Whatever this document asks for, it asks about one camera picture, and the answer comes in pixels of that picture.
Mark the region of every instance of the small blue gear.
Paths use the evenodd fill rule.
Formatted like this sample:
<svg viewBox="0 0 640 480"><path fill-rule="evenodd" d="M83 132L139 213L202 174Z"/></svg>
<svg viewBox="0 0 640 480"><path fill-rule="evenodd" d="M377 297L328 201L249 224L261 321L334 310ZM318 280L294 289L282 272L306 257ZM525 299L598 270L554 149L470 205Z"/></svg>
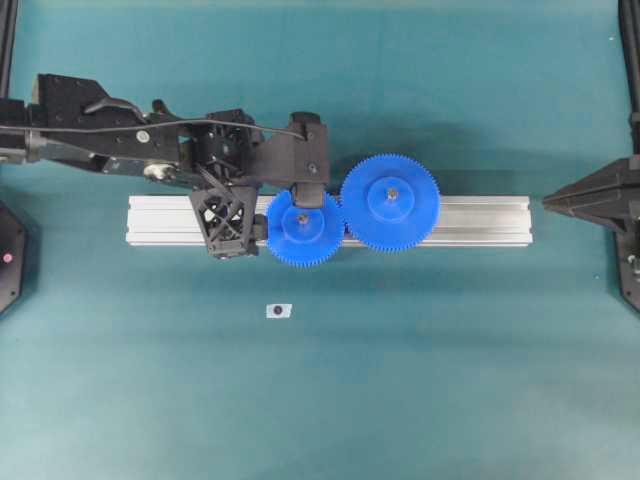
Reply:
<svg viewBox="0 0 640 480"><path fill-rule="evenodd" d="M415 160L375 155L347 175L340 191L342 214L351 234L383 252L416 246L438 222L440 192Z"/></svg>
<svg viewBox="0 0 640 480"><path fill-rule="evenodd" d="M322 208L298 208L290 192L280 192L269 205L267 222L267 247L294 267L312 267L328 260L344 238L340 207L326 193Z"/></svg>

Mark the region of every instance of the screw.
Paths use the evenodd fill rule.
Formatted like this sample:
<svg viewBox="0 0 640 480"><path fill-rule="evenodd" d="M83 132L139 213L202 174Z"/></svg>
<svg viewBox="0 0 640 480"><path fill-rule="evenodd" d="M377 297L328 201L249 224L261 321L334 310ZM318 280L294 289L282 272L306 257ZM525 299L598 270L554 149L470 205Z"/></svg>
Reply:
<svg viewBox="0 0 640 480"><path fill-rule="evenodd" d="M147 143L149 140L151 140L151 136L146 130L138 130L138 133L136 133L136 138L140 143Z"/></svg>

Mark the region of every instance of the sticker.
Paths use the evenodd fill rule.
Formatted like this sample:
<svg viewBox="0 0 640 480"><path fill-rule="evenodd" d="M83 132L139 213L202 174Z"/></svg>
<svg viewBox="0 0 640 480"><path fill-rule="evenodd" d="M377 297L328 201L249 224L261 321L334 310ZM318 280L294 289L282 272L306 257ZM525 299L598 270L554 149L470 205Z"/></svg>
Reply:
<svg viewBox="0 0 640 480"><path fill-rule="evenodd" d="M267 318L289 318L292 309L290 303L272 303L267 305Z"/></svg>

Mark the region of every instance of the black bracket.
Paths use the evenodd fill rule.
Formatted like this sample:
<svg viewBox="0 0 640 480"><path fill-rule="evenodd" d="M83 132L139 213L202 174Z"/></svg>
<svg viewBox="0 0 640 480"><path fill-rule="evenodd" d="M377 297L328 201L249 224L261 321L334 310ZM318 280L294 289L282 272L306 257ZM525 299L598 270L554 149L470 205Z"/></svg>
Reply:
<svg viewBox="0 0 640 480"><path fill-rule="evenodd" d="M0 312L20 296L27 233L0 202Z"/></svg>
<svg viewBox="0 0 640 480"><path fill-rule="evenodd" d="M640 156L616 160L545 197L543 204L614 232L620 290L640 310Z"/></svg>

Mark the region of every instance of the bolt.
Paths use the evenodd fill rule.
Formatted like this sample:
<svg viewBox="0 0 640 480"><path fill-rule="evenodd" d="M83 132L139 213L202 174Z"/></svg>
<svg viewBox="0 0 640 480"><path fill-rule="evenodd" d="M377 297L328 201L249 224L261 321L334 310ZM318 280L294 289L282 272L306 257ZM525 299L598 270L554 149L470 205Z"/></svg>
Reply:
<svg viewBox="0 0 640 480"><path fill-rule="evenodd" d="M395 187L391 187L389 190L387 190L387 198L389 200L391 200L392 202L398 198L398 189Z"/></svg>
<svg viewBox="0 0 640 480"><path fill-rule="evenodd" d="M136 138L140 143L147 143L149 140L151 140L151 136L146 130L138 130L138 133L136 133Z"/></svg>

